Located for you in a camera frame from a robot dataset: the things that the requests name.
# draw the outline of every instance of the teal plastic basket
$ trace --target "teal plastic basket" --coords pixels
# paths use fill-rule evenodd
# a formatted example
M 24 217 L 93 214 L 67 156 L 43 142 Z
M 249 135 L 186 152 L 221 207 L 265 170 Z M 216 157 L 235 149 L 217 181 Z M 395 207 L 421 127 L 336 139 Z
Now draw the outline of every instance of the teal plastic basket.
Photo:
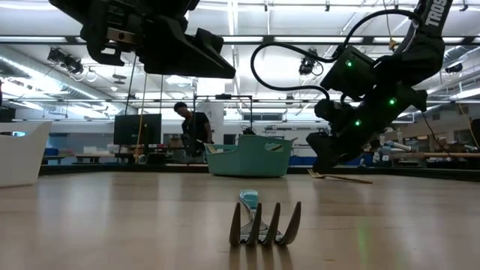
M 282 177 L 287 174 L 292 141 L 244 135 L 238 139 L 238 145 L 205 145 L 205 149 L 211 174 Z

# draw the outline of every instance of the fork tine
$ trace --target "fork tine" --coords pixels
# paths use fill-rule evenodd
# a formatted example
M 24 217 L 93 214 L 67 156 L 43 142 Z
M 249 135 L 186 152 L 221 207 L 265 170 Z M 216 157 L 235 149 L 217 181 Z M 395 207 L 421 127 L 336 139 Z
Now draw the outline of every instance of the fork tine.
M 300 217 L 302 216 L 302 203 L 297 202 L 295 210 L 293 210 L 292 219 L 286 228 L 285 235 L 280 241 L 276 241 L 279 245 L 290 245 L 295 240 L 300 227 Z
M 240 202 L 237 202 L 233 212 L 232 226 L 230 227 L 229 242 L 231 245 L 240 245 Z
M 262 203 L 256 206 L 255 219 L 253 219 L 252 229 L 248 236 L 247 245 L 254 246 L 258 242 L 258 235 L 260 234 L 260 224 L 262 223 Z
M 271 216 L 270 227 L 268 228 L 267 236 L 263 239 L 262 245 L 269 246 L 275 240 L 278 230 L 278 221 L 280 220 L 280 203 L 277 202 L 273 216 Z

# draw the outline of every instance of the blue fork handle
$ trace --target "blue fork handle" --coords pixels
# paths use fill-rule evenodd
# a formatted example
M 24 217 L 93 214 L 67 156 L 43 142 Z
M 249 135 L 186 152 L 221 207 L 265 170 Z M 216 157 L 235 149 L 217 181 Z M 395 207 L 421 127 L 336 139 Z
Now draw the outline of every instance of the blue fork handle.
M 257 210 L 258 192 L 256 190 L 241 190 L 239 198 L 250 212 Z

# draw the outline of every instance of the fluorescent light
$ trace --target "fluorescent light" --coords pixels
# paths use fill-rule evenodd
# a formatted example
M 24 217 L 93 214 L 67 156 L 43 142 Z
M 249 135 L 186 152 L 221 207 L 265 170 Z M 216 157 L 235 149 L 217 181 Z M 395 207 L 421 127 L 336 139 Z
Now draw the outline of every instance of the fluorescent light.
M 42 108 L 41 106 L 38 106 L 37 104 L 34 104 L 34 103 L 31 103 L 31 102 L 22 102 L 22 103 L 19 103 L 19 102 L 12 102 L 12 104 L 15 104 L 15 105 L 18 105 L 18 106 L 22 106 L 22 107 L 27 107 L 29 109 L 33 109 L 33 110 L 44 110 L 44 108 Z
M 480 88 L 465 90 L 465 91 L 462 91 L 461 93 L 453 94 L 448 99 L 450 101 L 456 101 L 456 100 L 459 100 L 459 99 L 462 99 L 462 98 L 469 98 L 469 97 L 472 97 L 472 96 L 475 96 L 475 95 L 480 95 Z
M 177 76 L 173 75 L 168 77 L 166 80 L 166 83 L 170 85 L 190 85 L 192 83 L 192 80 L 190 78 L 185 78 L 182 76 Z
M 105 118 L 103 113 L 95 112 L 92 109 L 86 109 L 80 106 L 71 106 L 68 108 L 69 112 L 75 113 L 79 116 L 87 116 L 89 118 Z
M 295 43 L 343 43 L 345 37 L 276 37 L 278 42 L 295 42 Z M 361 43 L 363 37 L 352 37 L 350 43 Z
M 460 43 L 464 41 L 465 37 L 443 37 L 445 43 Z
M 24 11 L 56 11 L 57 8 L 51 4 L 45 5 L 22 5 L 22 4 L 0 4 L 0 8 L 24 10 Z
M 226 36 L 222 38 L 224 42 L 263 42 L 263 37 Z
M 324 5 L 301 5 L 301 4 L 276 4 L 270 7 L 273 11 L 302 11 L 302 12 L 320 12 L 326 13 L 326 7 Z M 383 11 L 384 7 L 355 7 L 355 6 L 338 6 L 332 5 L 329 12 L 335 13 L 369 13 L 375 11 Z
M 393 40 L 394 41 L 397 41 L 398 43 L 401 43 L 402 41 L 404 41 L 404 37 L 393 37 Z M 390 37 L 375 37 L 373 39 L 373 42 L 374 43 L 388 43 L 390 42 Z
M 13 37 L 0 36 L 0 42 L 45 42 L 45 43 L 67 43 L 65 37 Z

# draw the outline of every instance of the black shirt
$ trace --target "black shirt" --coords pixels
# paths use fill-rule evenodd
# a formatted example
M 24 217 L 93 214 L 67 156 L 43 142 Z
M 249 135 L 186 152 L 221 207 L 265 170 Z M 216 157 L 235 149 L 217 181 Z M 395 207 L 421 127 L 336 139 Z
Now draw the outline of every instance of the black shirt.
M 209 122 L 209 118 L 203 112 L 195 112 L 195 116 L 192 115 L 191 118 L 185 119 L 181 124 L 181 129 L 183 134 L 188 134 L 191 138 L 196 140 L 201 140 L 204 143 L 207 143 L 207 130 L 205 129 L 205 124 Z

